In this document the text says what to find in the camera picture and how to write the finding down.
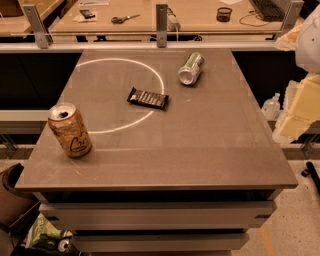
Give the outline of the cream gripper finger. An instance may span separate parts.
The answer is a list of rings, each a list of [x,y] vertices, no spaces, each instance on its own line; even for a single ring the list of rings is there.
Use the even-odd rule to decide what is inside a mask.
[[[274,47],[282,51],[296,51],[298,47],[298,38],[302,25],[297,25],[289,32],[280,36],[274,43]]]
[[[319,118],[320,75],[309,73],[300,82],[289,82],[272,138],[277,143],[291,143]]]

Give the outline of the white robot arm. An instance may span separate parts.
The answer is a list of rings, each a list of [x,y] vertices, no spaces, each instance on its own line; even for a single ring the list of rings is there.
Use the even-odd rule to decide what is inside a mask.
[[[289,82],[272,134],[277,143],[291,143],[320,118],[320,6],[280,37],[275,47],[294,50],[296,65],[307,72],[300,82]]]

